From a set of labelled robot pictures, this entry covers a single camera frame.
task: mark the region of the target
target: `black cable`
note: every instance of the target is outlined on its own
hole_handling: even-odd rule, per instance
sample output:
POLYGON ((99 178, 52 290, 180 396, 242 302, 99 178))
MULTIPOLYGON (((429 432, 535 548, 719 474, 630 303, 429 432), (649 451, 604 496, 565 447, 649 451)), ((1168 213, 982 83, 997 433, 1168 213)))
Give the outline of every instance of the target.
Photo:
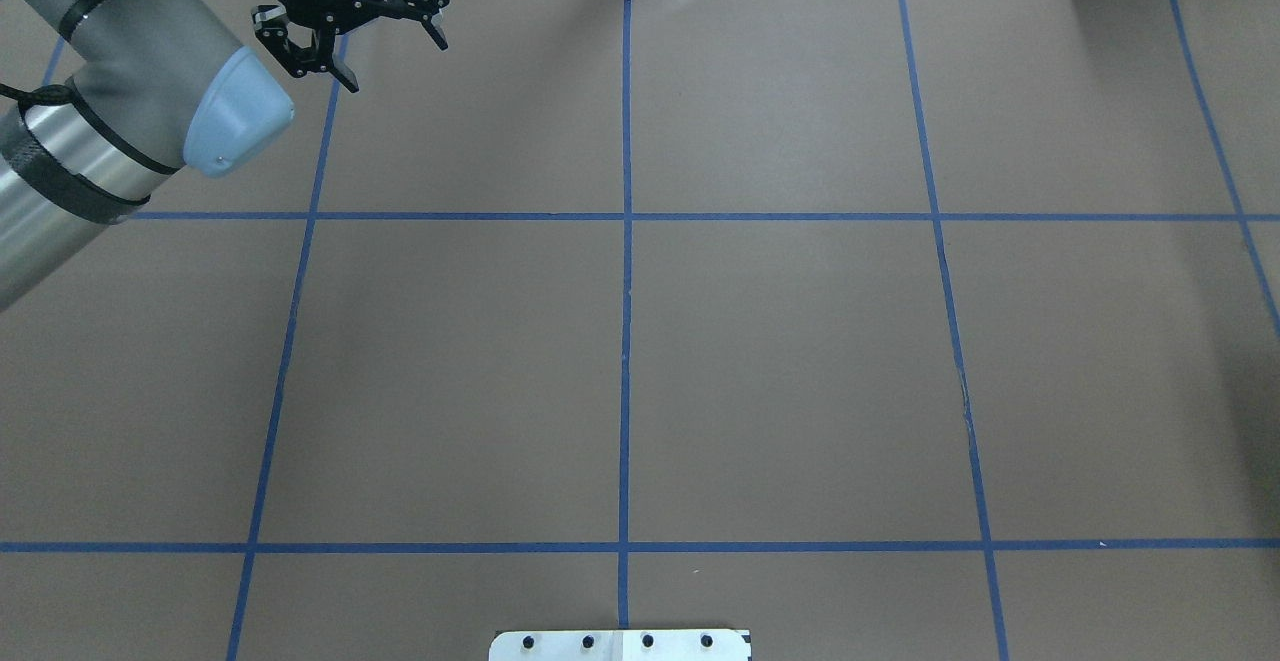
POLYGON ((23 91, 0 83, 0 96, 29 106, 63 106, 72 102, 72 90, 65 86, 42 86, 36 91, 23 91))

